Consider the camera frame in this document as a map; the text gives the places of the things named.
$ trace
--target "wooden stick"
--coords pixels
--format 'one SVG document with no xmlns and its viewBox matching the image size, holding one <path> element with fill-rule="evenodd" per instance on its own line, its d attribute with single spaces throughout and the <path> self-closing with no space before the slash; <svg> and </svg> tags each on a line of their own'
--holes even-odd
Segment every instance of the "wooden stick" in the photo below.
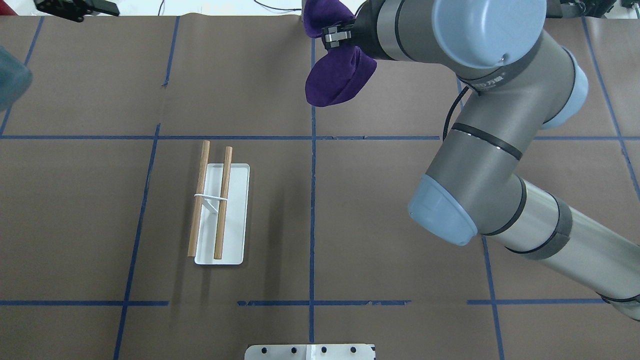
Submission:
<svg viewBox="0 0 640 360">
<path fill-rule="evenodd" d="M 204 180 L 207 176 L 207 164 L 209 163 L 209 148 L 211 142 L 202 142 L 202 152 L 200 153 L 200 170 L 198 171 L 198 186 L 196 193 L 204 193 Z M 187 256 L 196 256 L 196 246 L 198 245 L 198 233 L 200 232 L 200 213 L 202 212 L 202 197 L 195 197 L 193 205 L 193 216 L 191 217 L 191 234 L 189 235 L 189 250 Z"/>
<path fill-rule="evenodd" d="M 231 155 L 233 148 L 227 146 L 225 149 L 225 163 L 222 168 L 222 186 L 220 188 L 220 197 L 227 198 L 229 196 L 229 175 L 231 173 Z M 218 227 L 216 228 L 216 246 L 213 249 L 213 258 L 222 259 L 222 244 L 225 239 L 225 222 L 227 221 L 227 201 L 220 200 L 218 208 Z"/>
</svg>

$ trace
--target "purple cloth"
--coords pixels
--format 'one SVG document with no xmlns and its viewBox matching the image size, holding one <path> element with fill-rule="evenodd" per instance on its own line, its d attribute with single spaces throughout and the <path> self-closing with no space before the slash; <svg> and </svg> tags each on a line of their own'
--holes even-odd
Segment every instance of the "purple cloth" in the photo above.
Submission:
<svg viewBox="0 0 640 360">
<path fill-rule="evenodd" d="M 302 23 L 307 36 L 319 38 L 322 28 L 354 18 L 351 10 L 339 0 L 309 0 L 305 3 Z"/>
<path fill-rule="evenodd" d="M 353 18 L 349 8 L 339 0 L 309 0 L 303 23 L 309 37 L 319 38 L 322 28 Z M 351 100 L 373 75 L 376 66 L 376 60 L 355 45 L 342 44 L 330 49 L 307 78 L 307 102 L 322 107 Z"/>
</svg>

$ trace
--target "white tray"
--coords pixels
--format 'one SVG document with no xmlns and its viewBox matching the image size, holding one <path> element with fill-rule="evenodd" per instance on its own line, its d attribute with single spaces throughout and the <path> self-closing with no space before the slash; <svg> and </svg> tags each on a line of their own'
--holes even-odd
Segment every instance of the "white tray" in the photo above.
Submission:
<svg viewBox="0 0 640 360">
<path fill-rule="evenodd" d="M 244 360 L 375 360 L 374 349 L 367 344 L 253 345 Z"/>
<path fill-rule="evenodd" d="M 222 183 L 222 165 L 208 164 L 204 183 L 204 194 L 220 196 Z M 200 231 L 194 261 L 199 265 L 239 265 L 244 259 L 244 231 L 246 229 L 246 209 L 249 196 L 249 165 L 231 164 L 229 175 L 229 193 L 227 202 L 227 219 L 225 238 L 222 248 L 222 259 L 213 258 L 216 244 L 216 228 L 218 214 L 210 210 L 210 206 L 202 206 L 200 213 Z M 216 209 L 217 200 L 202 199 Z"/>
</svg>

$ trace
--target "blue joint cap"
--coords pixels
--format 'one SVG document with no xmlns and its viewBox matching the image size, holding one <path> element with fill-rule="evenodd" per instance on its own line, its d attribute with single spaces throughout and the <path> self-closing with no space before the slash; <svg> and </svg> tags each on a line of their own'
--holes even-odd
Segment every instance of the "blue joint cap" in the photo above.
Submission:
<svg viewBox="0 0 640 360">
<path fill-rule="evenodd" d="M 19 99 L 32 80 L 31 71 L 0 46 L 0 111 L 7 110 Z"/>
<path fill-rule="evenodd" d="M 569 99 L 564 105 L 564 108 L 562 108 L 562 110 L 560 110 L 560 112 L 551 120 L 542 124 L 542 129 L 544 130 L 560 126 L 564 124 L 567 119 L 574 116 L 578 111 L 580 111 L 582 105 L 584 105 L 584 102 L 587 100 L 587 94 L 589 93 L 589 80 L 587 79 L 587 75 L 585 75 L 584 71 L 582 71 L 580 66 L 578 66 L 578 61 L 573 57 L 571 51 L 567 49 L 564 50 L 571 57 L 571 61 L 573 61 L 573 69 L 575 70 L 573 90 L 571 91 L 571 95 L 569 95 Z"/>
<path fill-rule="evenodd" d="M 409 216 L 434 235 L 459 246 L 478 233 L 476 224 L 451 194 L 431 176 L 423 175 L 409 202 Z"/>
<path fill-rule="evenodd" d="M 509 65 L 540 37 L 545 0 L 435 0 L 431 23 L 442 50 L 475 69 Z"/>
</svg>

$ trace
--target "cord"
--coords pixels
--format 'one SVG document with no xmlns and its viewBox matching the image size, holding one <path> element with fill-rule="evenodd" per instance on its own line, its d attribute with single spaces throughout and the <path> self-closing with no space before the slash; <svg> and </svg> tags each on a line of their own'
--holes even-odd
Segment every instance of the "cord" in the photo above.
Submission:
<svg viewBox="0 0 640 360">
<path fill-rule="evenodd" d="M 160 7 L 158 8 L 158 16 L 160 16 L 160 11 L 162 10 L 163 6 L 164 6 L 164 0 L 162 0 L 162 3 L 160 3 Z"/>
<path fill-rule="evenodd" d="M 296 12 L 296 11 L 298 11 L 298 10 L 302 11 L 302 8 L 300 8 L 300 9 L 281 9 L 281 8 L 274 8 L 274 7 L 272 7 L 272 6 L 265 5 L 265 4 L 261 3 L 261 2 L 260 2 L 260 1 L 258 1 L 258 0 L 253 0 L 253 2 L 254 2 L 254 3 L 256 3 L 256 4 L 258 4 L 258 5 L 264 6 L 265 8 L 269 8 L 269 9 L 273 9 L 273 10 L 280 10 L 280 11 L 283 11 L 283 12 Z"/>
<path fill-rule="evenodd" d="M 449 113 L 447 114 L 447 120 L 445 120 L 444 122 L 444 129 L 442 130 L 442 141 L 444 141 L 444 139 L 447 138 L 447 133 L 449 132 L 449 123 L 451 121 L 451 115 L 453 115 L 453 111 L 456 109 L 456 106 L 468 91 L 469 91 L 469 86 L 465 86 L 465 88 L 462 89 L 460 94 L 458 94 L 458 97 L 453 102 L 453 105 L 451 105 L 451 108 L 449 109 Z"/>
</svg>

